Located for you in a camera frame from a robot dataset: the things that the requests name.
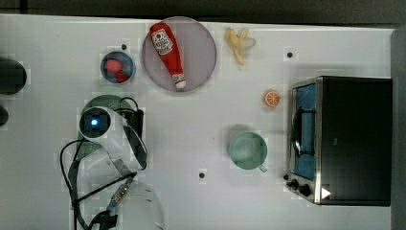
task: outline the oven knob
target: oven knob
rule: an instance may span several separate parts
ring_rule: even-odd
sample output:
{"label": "oven knob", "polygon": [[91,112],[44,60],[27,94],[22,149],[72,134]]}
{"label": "oven knob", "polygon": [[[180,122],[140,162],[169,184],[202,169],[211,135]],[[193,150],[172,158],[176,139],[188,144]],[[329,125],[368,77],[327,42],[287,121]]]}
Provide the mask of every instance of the oven knob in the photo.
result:
{"label": "oven knob", "polygon": [[310,195],[310,187],[308,187],[307,184],[299,186],[299,193],[301,193],[303,196],[309,196]]}
{"label": "oven knob", "polygon": [[299,182],[296,179],[292,179],[292,181],[287,182],[286,185],[292,188],[293,191],[296,191],[299,187]]}

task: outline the red object in bowl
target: red object in bowl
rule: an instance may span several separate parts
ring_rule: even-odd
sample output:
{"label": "red object in bowl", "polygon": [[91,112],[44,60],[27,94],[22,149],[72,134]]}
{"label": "red object in bowl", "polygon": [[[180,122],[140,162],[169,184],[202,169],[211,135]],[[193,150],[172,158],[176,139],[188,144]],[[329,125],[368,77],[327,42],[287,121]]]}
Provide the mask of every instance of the red object in bowl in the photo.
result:
{"label": "red object in bowl", "polygon": [[118,73],[123,70],[123,64],[117,59],[108,59],[104,69],[111,73]]}
{"label": "red object in bowl", "polygon": [[123,83],[123,82],[125,82],[125,81],[127,81],[128,79],[129,79],[129,75],[127,75],[125,72],[123,72],[123,71],[120,71],[120,72],[118,72],[117,74],[116,74],[116,78],[117,78],[117,81],[119,82],[119,83]]}

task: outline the dark background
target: dark background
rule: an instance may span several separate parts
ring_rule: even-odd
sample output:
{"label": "dark background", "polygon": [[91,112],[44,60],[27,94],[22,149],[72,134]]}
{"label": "dark background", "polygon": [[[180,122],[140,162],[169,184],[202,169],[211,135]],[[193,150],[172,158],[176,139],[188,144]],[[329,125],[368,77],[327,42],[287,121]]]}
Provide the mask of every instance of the dark background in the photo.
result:
{"label": "dark background", "polygon": [[0,12],[394,28],[406,0],[0,0]]}

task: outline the mug handle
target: mug handle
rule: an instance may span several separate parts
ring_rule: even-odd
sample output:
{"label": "mug handle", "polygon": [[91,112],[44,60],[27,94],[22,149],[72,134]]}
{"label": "mug handle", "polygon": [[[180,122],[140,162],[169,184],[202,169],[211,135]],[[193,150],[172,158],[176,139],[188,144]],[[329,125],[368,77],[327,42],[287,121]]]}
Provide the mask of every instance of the mug handle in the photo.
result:
{"label": "mug handle", "polygon": [[260,166],[259,166],[259,169],[260,169],[263,173],[266,173],[266,172],[267,172],[267,170],[265,169],[265,167],[264,167],[263,165],[260,165]]}

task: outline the oven window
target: oven window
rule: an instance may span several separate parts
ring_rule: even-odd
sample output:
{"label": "oven window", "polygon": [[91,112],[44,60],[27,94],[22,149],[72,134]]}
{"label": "oven window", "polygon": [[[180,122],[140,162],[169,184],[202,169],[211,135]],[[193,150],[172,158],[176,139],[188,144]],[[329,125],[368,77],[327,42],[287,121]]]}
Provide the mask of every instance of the oven window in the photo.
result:
{"label": "oven window", "polygon": [[[296,111],[300,108],[303,111],[316,109],[316,85],[310,84],[299,87],[297,90]],[[301,116],[302,138],[300,144],[301,154],[295,154],[294,172],[296,175],[313,180],[314,178],[314,129],[315,113],[304,112]]]}

